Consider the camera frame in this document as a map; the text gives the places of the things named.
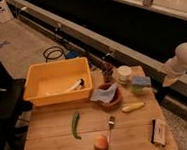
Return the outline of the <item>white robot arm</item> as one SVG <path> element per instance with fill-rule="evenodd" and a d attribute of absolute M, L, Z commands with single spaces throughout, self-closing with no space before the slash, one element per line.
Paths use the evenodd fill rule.
<path fill-rule="evenodd" d="M 162 84 L 165 87 L 171 86 L 187 72 L 187 43 L 181 43 L 176 47 L 174 57 L 163 64 L 162 71 L 165 73 Z"/>

